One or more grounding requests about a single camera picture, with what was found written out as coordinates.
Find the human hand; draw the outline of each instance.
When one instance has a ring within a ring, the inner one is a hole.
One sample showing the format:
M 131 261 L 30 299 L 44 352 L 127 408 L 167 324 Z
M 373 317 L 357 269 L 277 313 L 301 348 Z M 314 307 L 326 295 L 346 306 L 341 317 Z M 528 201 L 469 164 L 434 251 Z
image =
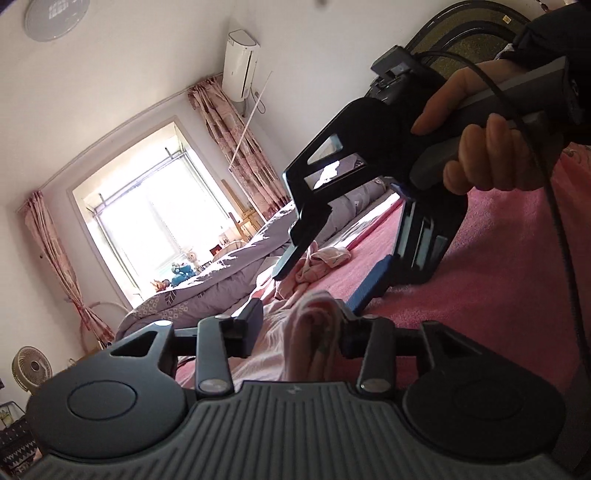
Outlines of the human hand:
M 509 60 L 487 61 L 479 67 L 495 83 L 526 72 Z M 429 99 L 411 132 L 425 135 L 434 131 L 462 101 L 486 88 L 486 84 L 471 69 L 456 71 Z M 555 162 L 561 149 L 561 141 L 553 139 L 553 144 L 544 151 Z M 443 183 L 450 192 L 463 195 L 472 187 L 478 190 L 535 190 L 543 185 L 543 177 L 521 133 L 509 129 L 507 121 L 493 113 L 485 128 L 468 125 L 464 129 L 458 159 L 446 164 Z

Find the ceiling light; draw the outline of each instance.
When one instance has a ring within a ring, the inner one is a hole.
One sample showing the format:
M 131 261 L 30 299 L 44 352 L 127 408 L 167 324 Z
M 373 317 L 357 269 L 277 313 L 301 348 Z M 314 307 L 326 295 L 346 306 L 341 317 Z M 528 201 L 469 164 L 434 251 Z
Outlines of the ceiling light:
M 82 20 L 89 3 L 90 0 L 32 0 L 25 14 L 25 31 L 33 40 L 55 40 Z

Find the curtain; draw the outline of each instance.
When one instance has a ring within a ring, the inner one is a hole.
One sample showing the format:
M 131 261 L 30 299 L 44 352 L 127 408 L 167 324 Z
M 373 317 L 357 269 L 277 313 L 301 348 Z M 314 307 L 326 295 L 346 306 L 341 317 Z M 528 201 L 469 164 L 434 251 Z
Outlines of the curtain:
M 82 348 L 88 353 L 83 339 L 83 328 L 92 332 L 101 348 L 113 341 L 115 335 L 109 326 L 90 308 L 84 305 L 76 273 L 70 260 L 61 247 L 57 236 L 56 226 L 43 200 L 41 192 L 34 192 L 24 206 L 25 224 L 32 233 L 37 245 L 41 248 L 45 258 L 51 264 L 53 271 L 60 280 L 61 287 L 68 295 L 80 315 L 80 341 Z
M 245 124 L 222 91 L 221 79 L 221 74 L 216 75 L 189 89 L 189 101 L 230 163 Z M 229 170 L 265 220 L 290 201 L 250 130 L 246 131 Z

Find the beige fan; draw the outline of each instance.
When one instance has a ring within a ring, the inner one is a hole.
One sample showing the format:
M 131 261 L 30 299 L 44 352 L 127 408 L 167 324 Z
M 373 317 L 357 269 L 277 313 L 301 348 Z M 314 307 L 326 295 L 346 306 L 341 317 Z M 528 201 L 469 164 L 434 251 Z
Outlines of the beige fan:
M 12 375 L 24 390 L 35 394 L 45 380 L 52 376 L 47 357 L 32 346 L 22 347 L 12 360 Z

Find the ribbed gray panel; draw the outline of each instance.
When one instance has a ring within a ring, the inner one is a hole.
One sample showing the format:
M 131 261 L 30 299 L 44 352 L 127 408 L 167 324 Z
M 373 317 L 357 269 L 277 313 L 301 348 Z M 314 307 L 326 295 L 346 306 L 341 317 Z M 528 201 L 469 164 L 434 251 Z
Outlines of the ribbed gray panel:
M 397 411 L 342 383 L 247 382 L 203 401 L 175 435 L 124 462 L 47 457 L 24 480 L 568 480 L 539 456 L 486 466 L 449 459 L 409 433 Z

